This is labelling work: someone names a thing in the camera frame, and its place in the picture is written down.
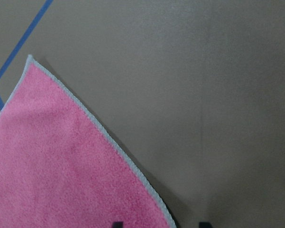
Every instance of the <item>gray surface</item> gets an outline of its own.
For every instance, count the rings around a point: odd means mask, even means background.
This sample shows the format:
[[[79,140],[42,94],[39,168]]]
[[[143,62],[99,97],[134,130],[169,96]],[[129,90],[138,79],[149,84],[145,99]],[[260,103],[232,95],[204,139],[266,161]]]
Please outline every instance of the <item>gray surface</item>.
[[[0,0],[0,67],[44,1]],[[26,57],[143,171],[181,228],[285,227],[285,0],[54,1]]]

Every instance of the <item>pink fabric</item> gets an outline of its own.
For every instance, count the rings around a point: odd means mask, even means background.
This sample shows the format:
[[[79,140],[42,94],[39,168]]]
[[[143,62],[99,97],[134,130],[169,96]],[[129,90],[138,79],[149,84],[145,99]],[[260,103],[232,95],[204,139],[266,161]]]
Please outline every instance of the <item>pink fabric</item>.
[[[0,114],[0,228],[170,227],[84,110],[30,63]]]

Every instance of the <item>pink cloth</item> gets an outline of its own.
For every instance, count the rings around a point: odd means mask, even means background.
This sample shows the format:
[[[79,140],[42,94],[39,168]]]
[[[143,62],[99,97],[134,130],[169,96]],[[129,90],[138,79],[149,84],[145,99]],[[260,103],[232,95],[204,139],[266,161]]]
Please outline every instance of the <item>pink cloth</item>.
[[[32,56],[0,113],[0,228],[171,228],[164,203]]]

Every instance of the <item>towel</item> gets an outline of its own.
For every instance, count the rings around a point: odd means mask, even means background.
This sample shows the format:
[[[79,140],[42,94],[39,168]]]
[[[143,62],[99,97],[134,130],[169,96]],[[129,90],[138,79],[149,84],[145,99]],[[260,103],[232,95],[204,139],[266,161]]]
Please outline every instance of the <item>towel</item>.
[[[28,56],[0,112],[0,228],[175,228],[97,119]]]

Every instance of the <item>gray stitched border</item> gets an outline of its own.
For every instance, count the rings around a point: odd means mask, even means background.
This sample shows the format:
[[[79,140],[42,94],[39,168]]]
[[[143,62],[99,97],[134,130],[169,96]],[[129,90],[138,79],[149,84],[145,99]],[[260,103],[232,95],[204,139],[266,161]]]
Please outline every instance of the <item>gray stitched border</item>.
[[[68,90],[68,88],[65,87],[65,85],[59,81],[52,73],[50,73],[47,69],[45,69],[41,64],[39,64],[37,61],[34,60],[32,55],[28,55],[22,76],[20,78],[20,80],[18,81],[15,89],[13,90],[13,92],[11,93],[11,95],[9,96],[6,104],[13,98],[15,91],[17,90],[18,86],[21,84],[23,78],[25,77],[25,74],[28,70],[28,66],[34,63],[35,66],[37,66],[39,69],[41,69],[47,76],[49,76],[51,79],[53,79],[68,95],[71,99],[73,99],[85,112],[85,114],[89,117],[89,119],[98,127],[99,131],[101,133],[103,133],[103,135],[107,138],[107,140],[112,144],[112,146],[118,151],[118,153],[123,157],[123,159],[128,163],[128,165],[130,166],[130,168],[132,169],[132,171],[137,175],[137,177],[141,180],[141,182],[143,183],[143,185],[146,187],[146,189],[148,190],[149,194],[153,197],[153,199],[156,201],[157,205],[159,206],[159,208],[161,209],[161,211],[163,212],[166,221],[168,222],[169,226],[171,228],[176,228],[175,222],[172,219],[170,213],[168,212],[164,202],[162,201],[162,199],[160,198],[160,196],[158,195],[158,193],[154,190],[154,188],[150,185],[150,183],[148,182],[148,180],[146,179],[146,177],[143,175],[143,173],[138,169],[138,167],[134,164],[134,162],[131,160],[131,158],[129,158],[127,156],[127,154],[120,148],[120,146],[112,139],[112,137],[107,133],[107,131],[104,129],[104,127],[101,125],[101,123],[96,119],[96,117],[91,114],[87,108],[78,100],[77,97],[75,97],[71,91]]]

